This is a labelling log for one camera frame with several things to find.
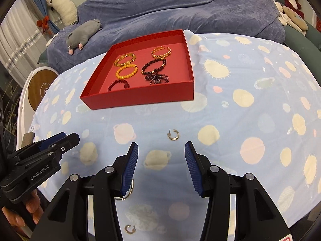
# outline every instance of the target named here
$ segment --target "beaded bracelet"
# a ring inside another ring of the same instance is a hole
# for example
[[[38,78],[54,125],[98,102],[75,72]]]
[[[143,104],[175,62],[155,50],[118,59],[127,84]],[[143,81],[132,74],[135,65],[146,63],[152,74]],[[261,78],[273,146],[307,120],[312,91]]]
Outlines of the beaded bracelet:
[[[126,69],[126,68],[128,68],[128,67],[135,67],[135,70],[134,70],[132,73],[128,74],[128,75],[120,76],[119,73],[120,73],[122,70],[124,70],[124,69]],[[125,66],[121,67],[121,68],[116,72],[116,77],[117,77],[118,79],[120,79],[120,80],[128,79],[128,78],[134,76],[134,75],[136,74],[136,72],[138,72],[137,65],[135,65],[135,64],[128,64],[128,65],[125,65]]]
[[[124,59],[125,57],[128,57],[128,56],[132,57],[129,61],[124,62],[124,63],[118,63],[119,61],[121,61],[122,59]],[[126,54],[122,55],[120,58],[118,58],[117,60],[115,60],[114,65],[116,67],[122,67],[122,66],[125,66],[125,65],[128,65],[128,64],[131,64],[135,59],[136,59],[136,55],[135,54],[126,53]]]
[[[166,83],[169,83],[170,81],[168,80],[168,76],[165,74],[158,74],[158,73],[152,73],[152,74],[147,74],[145,76],[145,80],[150,81],[150,85],[152,83],[154,84],[160,84],[162,83],[162,80],[164,80]]]
[[[153,71],[145,71],[148,66],[150,66],[151,64],[153,64],[155,62],[159,62],[159,61],[163,61],[163,64],[158,69],[154,69]],[[142,68],[142,75],[150,75],[153,73],[158,73],[158,72],[162,71],[162,69],[164,69],[165,66],[166,66],[166,59],[158,58],[158,59],[152,60],[144,65],[144,67]]]
[[[110,92],[111,91],[111,88],[115,85],[115,84],[117,84],[117,83],[123,83],[124,84],[124,89],[128,89],[129,88],[129,84],[128,84],[128,82],[127,81],[125,81],[125,80],[115,80],[114,82],[112,82],[112,84],[110,84],[109,85],[109,87],[108,87],[108,92]]]
[[[157,47],[157,48],[155,48],[155,49],[153,49],[153,50],[151,51],[151,55],[152,55],[153,58],[155,58],[155,59],[157,59],[157,58],[166,58],[166,57],[170,56],[170,54],[171,54],[171,52],[172,52],[172,51],[171,51],[171,48],[167,47],[167,49],[168,49],[168,52],[167,52],[167,53],[162,54],[162,55],[155,55],[155,52],[160,51],[160,50],[165,50],[165,47],[164,47],[164,46]]]

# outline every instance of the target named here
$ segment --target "metal screw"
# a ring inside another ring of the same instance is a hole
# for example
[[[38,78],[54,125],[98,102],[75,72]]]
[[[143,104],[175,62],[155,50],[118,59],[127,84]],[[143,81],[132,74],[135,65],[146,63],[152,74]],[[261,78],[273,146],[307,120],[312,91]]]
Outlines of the metal screw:
[[[106,173],[112,173],[114,171],[114,168],[112,166],[106,167],[105,172]]]
[[[211,166],[211,167],[210,167],[210,170],[211,170],[212,172],[219,172],[219,167],[218,167],[218,166]]]
[[[245,176],[248,180],[253,180],[255,178],[254,175],[251,173],[247,173]]]
[[[73,174],[73,175],[71,175],[71,176],[69,177],[69,179],[70,179],[71,181],[76,181],[76,180],[78,179],[78,175]]]

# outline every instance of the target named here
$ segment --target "red bow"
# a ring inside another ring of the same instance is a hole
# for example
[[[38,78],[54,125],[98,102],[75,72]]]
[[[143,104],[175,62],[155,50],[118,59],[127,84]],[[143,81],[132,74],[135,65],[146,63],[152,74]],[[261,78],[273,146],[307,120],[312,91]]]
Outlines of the red bow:
[[[37,21],[37,26],[42,28],[42,33],[45,34],[46,30],[49,29],[48,25],[49,17],[46,15],[44,19]]]

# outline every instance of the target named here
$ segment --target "light blue bedsheet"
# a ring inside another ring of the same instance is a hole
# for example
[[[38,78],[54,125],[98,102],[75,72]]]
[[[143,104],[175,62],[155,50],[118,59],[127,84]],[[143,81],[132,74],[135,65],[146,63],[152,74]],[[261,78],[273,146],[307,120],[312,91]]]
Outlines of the light blue bedsheet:
[[[194,191],[188,172],[184,145],[191,140],[228,173],[253,173],[292,226],[321,200],[319,85],[281,44],[234,34],[184,34],[194,101],[90,110],[79,96],[103,54],[58,76],[30,130],[36,141],[62,131],[81,140],[40,190],[51,200],[70,174],[97,173],[135,141],[134,191],[116,202],[124,240],[197,241],[208,199]],[[168,139],[170,129],[179,131],[178,140]],[[234,203],[231,211],[233,219]],[[137,232],[128,235],[127,224]]]

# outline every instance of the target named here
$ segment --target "amber bracelet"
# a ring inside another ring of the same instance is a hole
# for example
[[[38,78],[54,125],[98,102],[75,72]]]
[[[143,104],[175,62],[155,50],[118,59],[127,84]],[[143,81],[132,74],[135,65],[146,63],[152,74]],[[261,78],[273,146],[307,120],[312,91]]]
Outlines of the amber bracelet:
[[[124,69],[126,69],[126,68],[128,68],[128,67],[135,67],[135,70],[134,70],[132,73],[128,74],[128,75],[120,76],[119,73],[120,73],[122,70],[124,70]],[[128,65],[125,65],[125,66],[121,67],[121,68],[116,72],[116,77],[117,77],[118,79],[120,79],[120,80],[124,80],[124,79],[128,79],[128,78],[134,76],[134,75],[136,74],[136,72],[138,72],[137,65],[135,65],[135,64],[128,64]]]
[[[167,52],[167,53],[162,54],[162,55],[155,55],[155,52],[160,51],[160,50],[165,50],[165,47],[164,47],[164,46],[157,47],[157,48],[155,48],[155,49],[153,49],[153,50],[151,51],[151,55],[152,55],[153,58],[155,58],[155,59],[157,59],[157,58],[166,58],[166,57],[170,56],[170,54],[172,53],[171,48],[167,47],[167,49],[168,49],[168,52]]]
[[[118,63],[118,62],[120,62],[122,59],[124,59],[124,58],[126,58],[126,57],[128,57],[128,56],[131,56],[131,57],[132,57],[129,61],[124,62],[124,63]],[[116,67],[122,67],[122,66],[125,66],[125,65],[128,65],[128,64],[131,64],[135,59],[136,59],[136,55],[135,55],[135,54],[133,54],[133,53],[126,53],[126,54],[122,55],[120,58],[118,58],[117,60],[115,60],[114,65],[115,65]]]
[[[107,91],[110,92],[111,88],[117,83],[123,83],[124,84],[124,89],[128,89],[129,88],[129,84],[128,84],[127,81],[125,81],[125,80],[115,80],[114,82],[112,82],[112,84],[109,85]]]

